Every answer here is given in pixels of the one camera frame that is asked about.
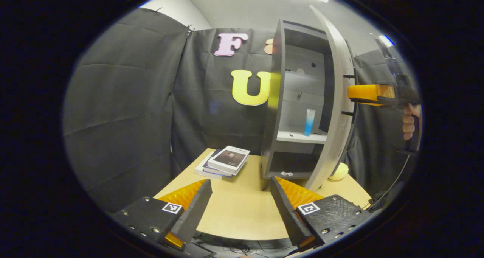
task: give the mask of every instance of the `book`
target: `book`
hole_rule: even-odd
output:
[[[209,155],[207,157],[205,157],[204,160],[202,160],[201,163],[199,163],[195,167],[195,174],[198,174],[198,175],[201,175],[201,176],[204,176],[204,177],[210,177],[211,179],[222,179],[223,177],[229,177],[229,176],[224,176],[224,175],[220,175],[220,174],[214,174],[214,173],[210,173],[210,172],[205,172],[203,170],[204,164],[207,163],[207,161],[210,159],[210,157],[212,156],[212,154],[213,154],[213,152],[209,153]]]
[[[207,162],[208,166],[232,175],[237,175],[249,157],[250,151],[227,146]]]
[[[215,151],[213,151],[213,154],[212,155],[217,155],[220,151],[222,151],[222,150],[221,149],[216,149]],[[208,161],[206,163],[204,163],[203,170],[205,172],[209,172],[209,173],[212,173],[212,174],[217,174],[217,175],[223,175],[223,176],[227,176],[227,177],[232,177],[232,174],[229,174],[227,172],[223,172],[221,170],[218,170],[218,169],[215,169],[215,168],[210,167],[208,165]]]

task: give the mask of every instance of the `curved cabinet door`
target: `curved cabinet door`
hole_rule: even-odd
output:
[[[306,183],[307,189],[315,191],[339,164],[341,154],[348,141],[351,116],[342,114],[342,111],[353,112],[354,103],[347,97],[347,88],[355,83],[353,78],[344,78],[344,75],[354,75],[351,53],[346,41],[320,11],[313,6],[310,8],[321,23],[320,29],[325,31],[328,37],[334,66],[334,102],[328,136],[316,168]]]

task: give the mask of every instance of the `wooden table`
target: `wooden table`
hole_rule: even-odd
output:
[[[180,175],[164,187],[154,198],[171,193],[185,185],[207,177],[195,174],[195,167],[214,149],[207,148]],[[287,238],[282,218],[271,192],[263,191],[267,182],[261,176],[261,157],[249,155],[242,170],[233,177],[211,179],[213,194],[200,220],[197,231],[221,237],[244,240],[272,240]],[[306,180],[292,180],[304,185]],[[340,181],[327,180],[315,191],[321,196],[338,194],[355,205],[368,205],[370,195],[350,176]]]

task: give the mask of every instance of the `black fabric backdrop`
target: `black fabric backdrop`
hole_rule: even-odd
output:
[[[215,56],[220,33],[249,39],[235,55]],[[179,22],[142,8],[110,27],[78,61],[64,103],[66,150],[90,196],[115,212],[156,194],[206,148],[232,145],[260,155],[267,103],[235,101],[230,72],[251,71],[247,92],[259,94],[256,74],[271,70],[264,46],[273,35],[223,28],[187,37]],[[360,84],[394,81],[380,51],[355,61]],[[371,196],[386,191],[406,160],[394,151],[405,144],[402,115],[358,105],[344,162]]]
[[[78,61],[64,102],[71,166],[88,194],[115,212],[171,180],[169,96],[187,30],[137,9]]]

